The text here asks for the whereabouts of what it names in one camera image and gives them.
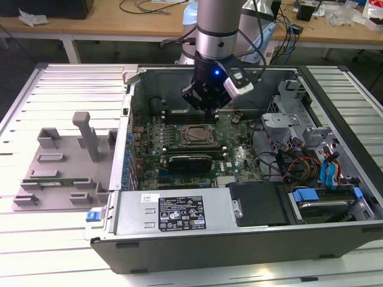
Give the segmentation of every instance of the white table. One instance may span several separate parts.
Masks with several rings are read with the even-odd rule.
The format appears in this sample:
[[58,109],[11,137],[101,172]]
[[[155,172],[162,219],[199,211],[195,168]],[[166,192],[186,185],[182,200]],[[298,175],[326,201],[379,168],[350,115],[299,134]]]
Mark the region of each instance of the white table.
[[[57,127],[61,135],[79,136],[71,123],[77,110],[90,112],[90,125],[98,135],[118,126],[122,69],[123,65],[37,69],[0,124],[0,286],[351,287],[383,282],[383,240],[339,259],[117,275],[84,240],[85,211],[13,212],[12,196],[37,149],[40,128]],[[132,75],[136,69],[131,66]],[[301,277],[318,281],[302,283]]]

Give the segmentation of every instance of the warning label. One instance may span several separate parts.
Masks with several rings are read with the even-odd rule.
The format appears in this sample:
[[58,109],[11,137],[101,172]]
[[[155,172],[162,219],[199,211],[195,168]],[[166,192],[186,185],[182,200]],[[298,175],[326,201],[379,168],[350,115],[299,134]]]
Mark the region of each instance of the warning label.
[[202,196],[159,198],[159,230],[206,229]]

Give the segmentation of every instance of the metal slatted surface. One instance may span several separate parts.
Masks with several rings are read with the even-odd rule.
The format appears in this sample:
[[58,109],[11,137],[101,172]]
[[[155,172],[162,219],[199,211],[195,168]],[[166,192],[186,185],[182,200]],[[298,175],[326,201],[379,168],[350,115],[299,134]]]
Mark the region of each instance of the metal slatted surface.
[[[338,67],[313,66],[309,70],[383,170],[383,113],[373,101],[373,96],[353,81],[351,73],[342,72]],[[314,103],[312,108],[322,125],[326,126],[325,118]]]
[[[61,135],[80,135],[71,127],[72,113],[79,108],[90,112],[99,135],[105,135],[118,122],[123,91],[115,91],[113,86],[113,91],[94,93],[93,88],[82,86],[81,93],[61,93],[69,82],[68,77],[60,75],[82,74],[80,78],[86,80],[73,80],[88,85],[93,83],[92,74],[120,75],[121,70],[122,65],[50,65],[41,78],[31,83],[32,89],[26,89],[26,96],[7,121],[8,126],[0,135],[0,286],[352,287],[378,286],[383,282],[383,240],[339,259],[117,275],[84,239],[85,212],[13,213],[12,196],[37,149],[36,136],[41,127],[58,125]],[[46,84],[47,74],[55,80],[54,84],[51,82],[54,93],[36,88]],[[115,85],[109,77],[98,76],[97,82]],[[363,135],[363,141],[370,146],[376,144],[375,140]],[[303,283],[300,278],[306,276],[317,277],[318,281]]]

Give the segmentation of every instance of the green circuit board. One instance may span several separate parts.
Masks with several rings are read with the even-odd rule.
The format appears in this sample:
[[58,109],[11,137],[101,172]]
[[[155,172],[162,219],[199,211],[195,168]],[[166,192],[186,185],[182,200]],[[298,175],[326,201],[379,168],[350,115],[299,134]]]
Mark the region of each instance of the green circuit board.
[[[142,166],[139,189],[214,188],[218,176],[234,176],[238,182],[262,180],[248,144],[248,121],[233,124],[233,117],[232,112],[221,112],[213,124],[165,124],[160,117],[135,117],[135,156]],[[185,155],[212,157],[210,171],[169,171],[169,159]]]

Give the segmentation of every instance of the robotic arm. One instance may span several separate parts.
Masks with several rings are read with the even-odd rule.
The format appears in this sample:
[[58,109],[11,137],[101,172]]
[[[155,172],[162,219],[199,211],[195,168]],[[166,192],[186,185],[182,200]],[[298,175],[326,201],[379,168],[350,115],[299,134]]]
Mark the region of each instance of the robotic arm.
[[194,77],[183,98],[206,114],[251,91],[258,76],[233,53],[245,0],[199,0]]

